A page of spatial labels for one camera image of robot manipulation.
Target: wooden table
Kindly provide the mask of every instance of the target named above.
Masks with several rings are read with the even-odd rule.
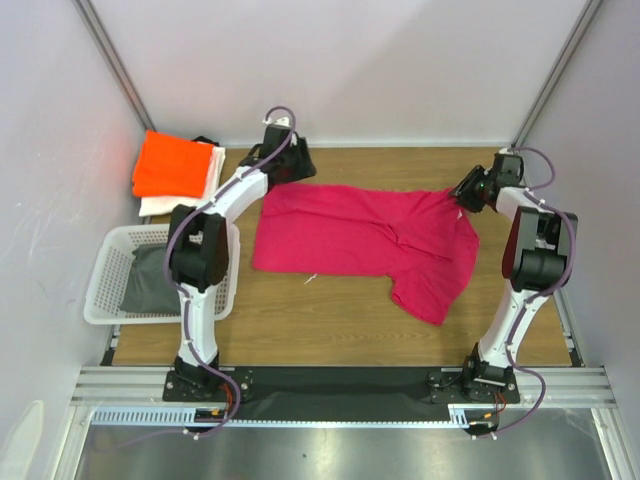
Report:
[[[314,149],[318,184],[348,184],[395,191],[456,185],[476,164],[490,166],[495,148]],[[246,150],[227,152],[228,178]],[[473,215],[480,252],[473,279],[442,326],[423,323],[390,299],[388,277],[318,276],[253,270],[261,202],[237,221],[241,264],[231,315],[216,325],[221,363],[229,365],[458,365],[493,319],[504,280],[507,219],[486,209]],[[117,365],[172,363],[178,324],[123,326]],[[560,321],[547,302],[519,355],[526,365],[569,365]]]

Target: gray cloth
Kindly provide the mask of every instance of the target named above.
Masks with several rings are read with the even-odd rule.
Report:
[[[133,254],[127,289],[120,310],[128,313],[180,315],[178,292],[162,274],[165,244],[141,245]]]

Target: white plastic basket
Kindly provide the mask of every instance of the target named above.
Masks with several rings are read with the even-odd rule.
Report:
[[[231,313],[238,284],[240,232],[232,225],[230,233],[229,271],[218,286],[214,311],[216,320],[222,320]],[[84,318],[87,322],[130,325],[181,321],[179,315],[129,313],[119,308],[127,288],[133,251],[140,245],[167,243],[168,236],[168,224],[118,227],[107,234],[98,252],[85,298]]]

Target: gray wall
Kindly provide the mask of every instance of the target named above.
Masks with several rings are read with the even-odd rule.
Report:
[[[640,2],[605,2],[528,144],[558,167],[546,197],[580,218],[567,286],[590,365],[605,365],[640,452]],[[532,181],[547,172],[530,157]]]
[[[40,479],[79,368],[106,343],[84,294],[106,232],[137,222],[143,132],[69,0],[0,2],[0,39],[0,477],[17,460],[9,432],[41,400]]]
[[[585,0],[96,0],[158,129],[253,145],[504,144]]]

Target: orange cloth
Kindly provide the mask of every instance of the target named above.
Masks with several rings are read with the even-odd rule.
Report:
[[[213,145],[147,131],[133,171],[136,197],[202,197]]]

